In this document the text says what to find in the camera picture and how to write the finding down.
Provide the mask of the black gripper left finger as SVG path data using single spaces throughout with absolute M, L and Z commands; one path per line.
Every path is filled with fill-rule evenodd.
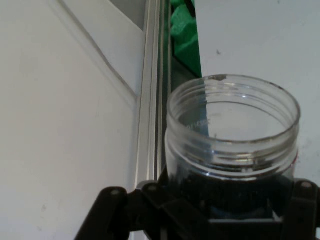
M 131 193 L 107 187 L 97 196 L 77 240 L 127 240 L 143 231 L 150 240 L 208 240 L 213 229 L 189 202 L 171 196 L 157 183 Z

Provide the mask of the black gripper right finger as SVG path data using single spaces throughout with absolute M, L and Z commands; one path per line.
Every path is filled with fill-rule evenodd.
M 283 219 L 284 240 L 315 240 L 320 226 L 320 188 L 314 182 L 297 179 Z

